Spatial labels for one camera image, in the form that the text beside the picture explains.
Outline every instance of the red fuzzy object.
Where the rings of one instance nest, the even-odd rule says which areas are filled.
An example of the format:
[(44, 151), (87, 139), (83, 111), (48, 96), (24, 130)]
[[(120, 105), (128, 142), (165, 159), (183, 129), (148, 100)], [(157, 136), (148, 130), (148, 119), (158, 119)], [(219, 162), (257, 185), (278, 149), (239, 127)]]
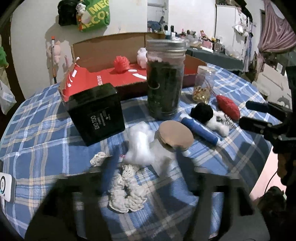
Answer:
[(114, 68), (117, 73), (125, 72), (129, 70), (129, 60), (125, 56), (117, 56), (114, 60)]
[(233, 100), (223, 95), (217, 95), (216, 99), (217, 99), (220, 110), (222, 110), (226, 115), (228, 115), (234, 121), (238, 121), (240, 119), (239, 108), (233, 102)]

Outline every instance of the black circle on device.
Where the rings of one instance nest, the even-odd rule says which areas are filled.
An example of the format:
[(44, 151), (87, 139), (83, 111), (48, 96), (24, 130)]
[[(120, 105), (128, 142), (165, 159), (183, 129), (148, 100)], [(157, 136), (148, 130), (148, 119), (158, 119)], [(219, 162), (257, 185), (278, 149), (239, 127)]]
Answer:
[[(4, 181), (4, 189), (3, 189), (3, 190), (2, 190), (2, 188), (1, 188), (2, 181)], [(2, 177), (1, 177), (1, 181), (0, 181), (0, 192), (3, 194), (4, 191), (5, 191), (5, 177), (2, 176)]]

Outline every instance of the round brown disc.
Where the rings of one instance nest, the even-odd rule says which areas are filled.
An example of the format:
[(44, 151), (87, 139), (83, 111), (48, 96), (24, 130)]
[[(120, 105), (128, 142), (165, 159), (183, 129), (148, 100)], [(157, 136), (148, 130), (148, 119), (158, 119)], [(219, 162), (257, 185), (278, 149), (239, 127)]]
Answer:
[(192, 132), (174, 120), (162, 122), (158, 131), (161, 140), (171, 147), (180, 146), (183, 150), (187, 150), (194, 142)]

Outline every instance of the pink stuffed animal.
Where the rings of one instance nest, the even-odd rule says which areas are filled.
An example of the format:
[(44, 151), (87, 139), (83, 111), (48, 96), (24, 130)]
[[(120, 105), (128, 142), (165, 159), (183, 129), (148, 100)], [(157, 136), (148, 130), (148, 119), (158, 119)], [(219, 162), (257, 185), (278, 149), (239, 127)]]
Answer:
[[(61, 58), (61, 46), (60, 46), (61, 42), (57, 41), (54, 45), (54, 62), (56, 64), (59, 63), (59, 60)], [(48, 56), (51, 58), (52, 57), (52, 46), (49, 46), (47, 48), (47, 54)]]

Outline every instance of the pink curtain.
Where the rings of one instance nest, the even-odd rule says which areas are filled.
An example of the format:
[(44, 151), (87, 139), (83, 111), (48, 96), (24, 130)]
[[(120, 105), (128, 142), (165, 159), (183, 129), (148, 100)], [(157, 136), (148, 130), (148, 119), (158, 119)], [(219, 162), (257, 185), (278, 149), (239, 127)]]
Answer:
[(296, 45), (296, 35), (286, 19), (281, 19), (271, 5), (270, 0), (264, 0), (265, 26), (258, 45), (257, 76), (264, 64), (262, 52), (282, 53)]

